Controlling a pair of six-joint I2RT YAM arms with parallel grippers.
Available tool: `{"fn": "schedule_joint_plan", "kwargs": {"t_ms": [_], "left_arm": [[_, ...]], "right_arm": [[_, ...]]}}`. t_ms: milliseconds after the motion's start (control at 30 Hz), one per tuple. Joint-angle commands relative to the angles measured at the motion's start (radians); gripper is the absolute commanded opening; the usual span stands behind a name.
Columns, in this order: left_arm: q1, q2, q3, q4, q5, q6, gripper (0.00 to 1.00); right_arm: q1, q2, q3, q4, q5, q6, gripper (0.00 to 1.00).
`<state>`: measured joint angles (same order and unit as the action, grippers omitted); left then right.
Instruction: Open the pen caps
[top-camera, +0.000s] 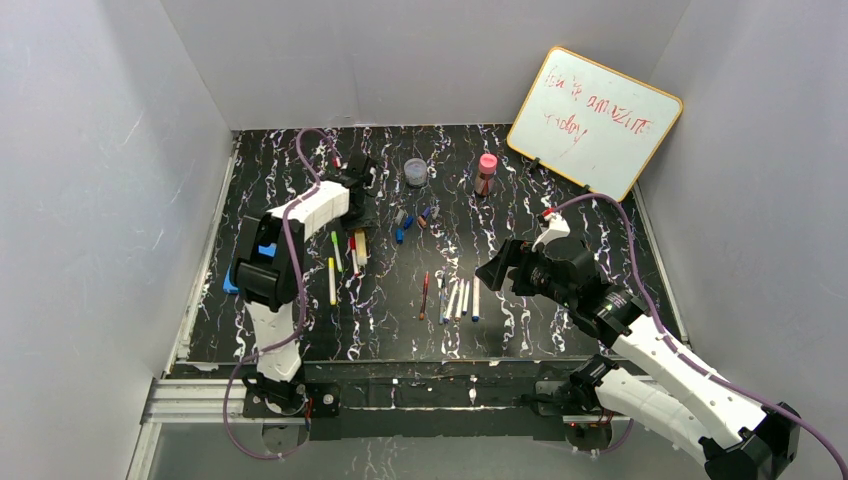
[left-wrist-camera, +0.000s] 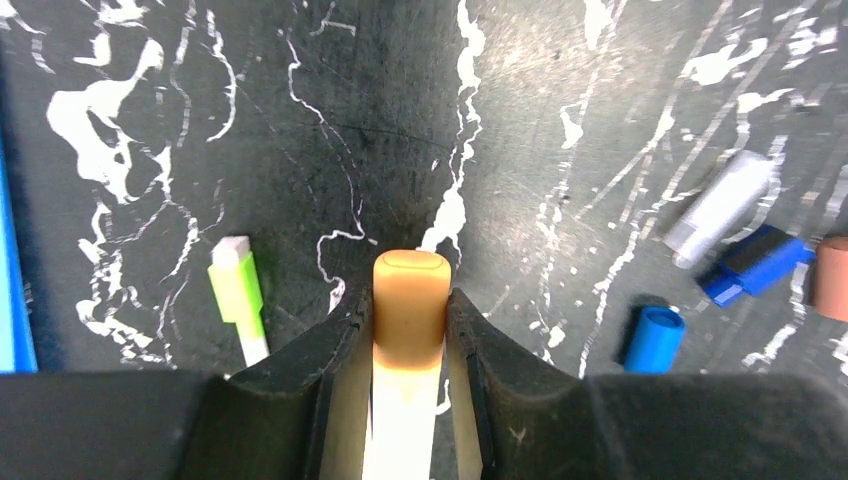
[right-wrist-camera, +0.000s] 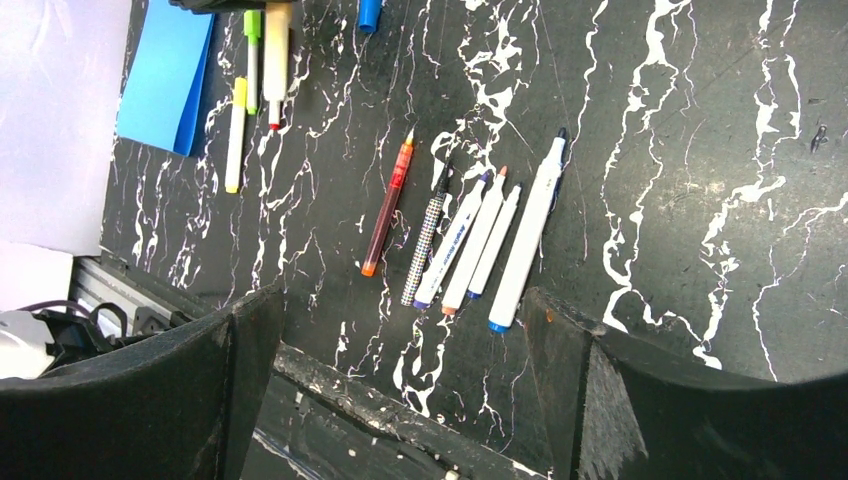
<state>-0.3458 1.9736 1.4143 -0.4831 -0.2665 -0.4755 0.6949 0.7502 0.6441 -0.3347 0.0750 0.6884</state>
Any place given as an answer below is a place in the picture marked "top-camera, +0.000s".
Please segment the red capped white marker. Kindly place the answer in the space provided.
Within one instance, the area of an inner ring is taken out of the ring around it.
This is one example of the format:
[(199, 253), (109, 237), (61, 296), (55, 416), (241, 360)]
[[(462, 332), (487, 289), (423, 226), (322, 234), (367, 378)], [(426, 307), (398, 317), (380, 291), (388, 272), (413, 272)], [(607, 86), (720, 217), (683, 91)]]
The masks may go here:
[(357, 278), (357, 277), (360, 276), (361, 273), (360, 273), (360, 265), (359, 265), (359, 261), (358, 261), (357, 244), (356, 244), (356, 240), (355, 240), (354, 236), (351, 236), (349, 238), (348, 244), (349, 244), (350, 257), (351, 257), (352, 268), (353, 268), (353, 277)]

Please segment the checkered black white pen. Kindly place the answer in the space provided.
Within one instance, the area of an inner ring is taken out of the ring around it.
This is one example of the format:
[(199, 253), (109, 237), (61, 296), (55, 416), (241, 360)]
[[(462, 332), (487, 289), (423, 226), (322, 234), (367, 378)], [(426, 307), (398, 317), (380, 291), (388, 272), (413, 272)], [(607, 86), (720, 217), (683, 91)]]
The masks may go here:
[(443, 307), (445, 301), (445, 293), (444, 293), (444, 274), (442, 272), (437, 272), (436, 275), (437, 280), (437, 324), (443, 324)]

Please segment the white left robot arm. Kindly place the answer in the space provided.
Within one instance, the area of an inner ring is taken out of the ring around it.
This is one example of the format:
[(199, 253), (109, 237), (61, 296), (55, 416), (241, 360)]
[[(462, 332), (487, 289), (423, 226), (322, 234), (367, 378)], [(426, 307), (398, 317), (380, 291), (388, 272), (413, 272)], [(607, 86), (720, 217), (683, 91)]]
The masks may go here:
[(242, 382), (286, 414), (299, 412), (307, 402), (307, 387), (297, 378), (302, 366), (297, 331), (305, 314), (294, 318), (294, 302), (305, 297), (305, 244), (337, 220), (348, 230), (368, 227), (373, 219), (368, 189), (375, 175), (374, 160), (354, 154), (286, 204), (241, 222), (229, 281), (246, 306), (257, 353), (256, 372)]

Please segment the blue red marker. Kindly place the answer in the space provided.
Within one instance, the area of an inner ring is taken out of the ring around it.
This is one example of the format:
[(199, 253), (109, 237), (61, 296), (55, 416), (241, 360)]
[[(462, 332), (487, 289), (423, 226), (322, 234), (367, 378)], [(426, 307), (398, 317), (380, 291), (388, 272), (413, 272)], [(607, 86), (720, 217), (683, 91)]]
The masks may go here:
[(462, 303), (461, 303), (461, 307), (462, 307), (461, 308), (461, 315), (463, 315), (463, 316), (465, 316), (469, 311), (469, 299), (470, 299), (470, 292), (471, 292), (470, 283), (471, 283), (470, 280), (466, 280), (465, 283), (464, 283), (463, 297), (462, 297)]

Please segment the orange yellow highlighter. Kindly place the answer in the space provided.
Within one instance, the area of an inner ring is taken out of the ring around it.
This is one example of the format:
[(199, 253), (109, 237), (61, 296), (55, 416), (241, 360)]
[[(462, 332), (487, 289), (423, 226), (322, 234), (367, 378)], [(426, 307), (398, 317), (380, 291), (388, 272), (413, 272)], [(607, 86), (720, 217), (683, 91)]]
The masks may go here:
[(354, 243), (356, 248), (357, 263), (363, 267), (368, 263), (367, 238), (364, 229), (354, 231)]

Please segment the blue capped white marker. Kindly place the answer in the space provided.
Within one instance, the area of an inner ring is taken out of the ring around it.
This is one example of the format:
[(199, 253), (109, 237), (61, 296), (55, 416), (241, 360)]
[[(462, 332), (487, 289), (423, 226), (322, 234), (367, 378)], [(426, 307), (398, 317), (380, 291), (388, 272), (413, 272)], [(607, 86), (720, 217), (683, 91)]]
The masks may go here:
[(471, 294), (471, 319), (473, 322), (478, 322), (480, 320), (480, 290), (480, 279), (475, 276), (472, 282)]

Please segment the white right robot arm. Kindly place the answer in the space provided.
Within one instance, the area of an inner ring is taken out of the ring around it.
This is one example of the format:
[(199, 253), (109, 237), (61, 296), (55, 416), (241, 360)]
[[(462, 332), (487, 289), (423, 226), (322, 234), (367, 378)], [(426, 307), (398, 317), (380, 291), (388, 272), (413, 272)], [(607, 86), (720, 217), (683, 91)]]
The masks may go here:
[(712, 479), (776, 479), (797, 455), (800, 427), (722, 385), (703, 363), (681, 360), (684, 345), (658, 332), (646, 304), (607, 282), (585, 244), (558, 238), (542, 246), (507, 240), (475, 276), (498, 291), (510, 279), (517, 296), (541, 295), (564, 307), (580, 331), (653, 379), (647, 384), (600, 354), (573, 370), (538, 403), (624, 414), (701, 462)]

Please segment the purple white marker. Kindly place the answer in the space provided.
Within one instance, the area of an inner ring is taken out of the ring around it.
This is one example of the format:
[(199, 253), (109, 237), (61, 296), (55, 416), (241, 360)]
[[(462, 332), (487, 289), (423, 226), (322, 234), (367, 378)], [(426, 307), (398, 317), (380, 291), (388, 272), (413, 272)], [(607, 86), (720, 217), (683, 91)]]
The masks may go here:
[(458, 292), (458, 287), (460, 285), (460, 281), (457, 279), (452, 279), (449, 284), (448, 294), (446, 295), (446, 303), (445, 307), (442, 311), (442, 323), (447, 324), (450, 319), (454, 309), (454, 302), (456, 299), (456, 295)]

